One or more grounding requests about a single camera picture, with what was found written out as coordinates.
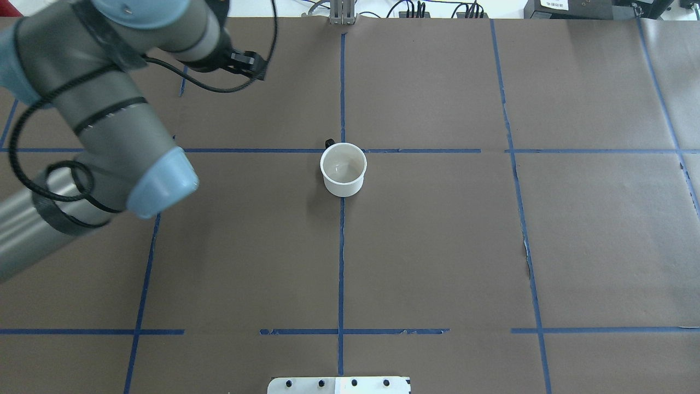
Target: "white bracket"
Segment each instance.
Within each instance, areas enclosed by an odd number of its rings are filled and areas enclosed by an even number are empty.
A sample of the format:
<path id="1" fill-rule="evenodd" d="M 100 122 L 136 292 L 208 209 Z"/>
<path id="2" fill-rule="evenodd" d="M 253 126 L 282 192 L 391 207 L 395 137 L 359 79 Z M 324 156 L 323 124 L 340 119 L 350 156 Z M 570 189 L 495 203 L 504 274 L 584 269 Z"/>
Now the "white bracket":
<path id="1" fill-rule="evenodd" d="M 329 18 L 332 25 L 354 25 L 357 20 L 355 0 L 330 0 Z"/>
<path id="2" fill-rule="evenodd" d="M 267 394 L 411 394 L 411 379 L 401 376 L 275 378 Z"/>

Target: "white mounting plate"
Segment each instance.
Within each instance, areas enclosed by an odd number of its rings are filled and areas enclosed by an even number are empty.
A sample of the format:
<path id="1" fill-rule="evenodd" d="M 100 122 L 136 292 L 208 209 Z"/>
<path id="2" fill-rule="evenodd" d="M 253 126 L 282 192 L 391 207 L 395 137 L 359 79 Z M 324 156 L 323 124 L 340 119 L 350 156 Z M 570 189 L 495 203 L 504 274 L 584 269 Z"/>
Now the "white mounting plate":
<path id="1" fill-rule="evenodd" d="M 410 394 L 411 378 L 401 376 L 342 376 L 275 378 L 267 394 Z"/>

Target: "red object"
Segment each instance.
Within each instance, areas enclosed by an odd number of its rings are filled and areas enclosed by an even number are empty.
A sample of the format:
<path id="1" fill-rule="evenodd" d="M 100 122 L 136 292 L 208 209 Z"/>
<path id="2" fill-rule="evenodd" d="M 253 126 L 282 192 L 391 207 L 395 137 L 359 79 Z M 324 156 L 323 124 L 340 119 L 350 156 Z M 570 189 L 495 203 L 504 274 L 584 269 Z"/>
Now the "red object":
<path id="1" fill-rule="evenodd" d="M 0 16 L 22 16 L 9 0 L 0 0 Z"/>

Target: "white mug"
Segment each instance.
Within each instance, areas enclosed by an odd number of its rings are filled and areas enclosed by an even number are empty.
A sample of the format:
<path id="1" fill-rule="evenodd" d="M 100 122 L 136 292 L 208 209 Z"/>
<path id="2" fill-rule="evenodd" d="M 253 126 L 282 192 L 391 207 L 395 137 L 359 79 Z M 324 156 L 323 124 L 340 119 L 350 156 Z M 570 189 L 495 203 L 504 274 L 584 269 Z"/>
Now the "white mug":
<path id="1" fill-rule="evenodd" d="M 321 155 L 321 174 L 325 188 L 338 197 L 350 197 L 360 191 L 367 171 L 367 157 L 362 149 L 347 142 L 325 142 Z"/>

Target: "light blue joint cap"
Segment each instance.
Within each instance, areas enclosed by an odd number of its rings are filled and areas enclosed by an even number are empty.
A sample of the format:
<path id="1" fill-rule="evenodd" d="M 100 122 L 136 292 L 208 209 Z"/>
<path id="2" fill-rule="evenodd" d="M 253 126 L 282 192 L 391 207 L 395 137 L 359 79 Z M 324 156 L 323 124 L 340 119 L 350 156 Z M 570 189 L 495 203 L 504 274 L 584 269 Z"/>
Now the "light blue joint cap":
<path id="1" fill-rule="evenodd" d="M 185 13 L 190 0 L 92 0 L 114 22 L 134 29 L 160 29 Z"/>
<path id="2" fill-rule="evenodd" d="M 170 149 L 153 164 L 129 194 L 127 209 L 142 219 L 175 205 L 200 185 L 195 169 L 180 147 Z"/>
<path id="3" fill-rule="evenodd" d="M 17 23 L 0 31 L 0 86 L 5 86 L 26 105 L 39 101 L 41 96 L 29 83 L 15 47 Z"/>

